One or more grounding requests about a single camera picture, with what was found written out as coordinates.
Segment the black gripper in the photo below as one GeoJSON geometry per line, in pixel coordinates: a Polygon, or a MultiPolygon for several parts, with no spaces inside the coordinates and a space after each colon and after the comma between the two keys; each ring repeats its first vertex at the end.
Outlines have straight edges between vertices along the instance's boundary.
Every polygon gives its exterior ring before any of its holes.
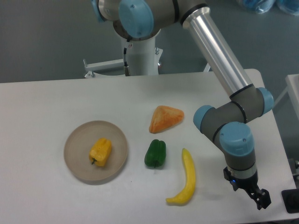
{"type": "Polygon", "coordinates": [[[234,173],[235,170],[230,170],[225,167],[223,170],[224,178],[230,182],[234,191],[243,189],[248,196],[256,203],[257,209],[266,209],[271,204],[270,194],[265,189],[260,189],[257,185],[258,175],[257,171],[249,176],[243,177],[234,173]]]}

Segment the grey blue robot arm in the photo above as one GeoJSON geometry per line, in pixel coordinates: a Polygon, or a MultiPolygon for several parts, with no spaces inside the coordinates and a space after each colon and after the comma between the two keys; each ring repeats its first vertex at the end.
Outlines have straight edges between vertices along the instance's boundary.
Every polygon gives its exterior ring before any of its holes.
{"type": "Polygon", "coordinates": [[[254,138],[247,123],[269,112],[272,94],[256,88],[242,68],[210,16],[203,0],[93,0],[98,21],[113,23],[123,39],[121,61],[126,76],[156,75],[159,31],[174,23],[187,29],[230,98],[214,108],[200,107],[193,122],[224,154],[224,178],[234,190],[243,189],[258,209],[271,203],[270,194],[258,187],[254,138]]]}

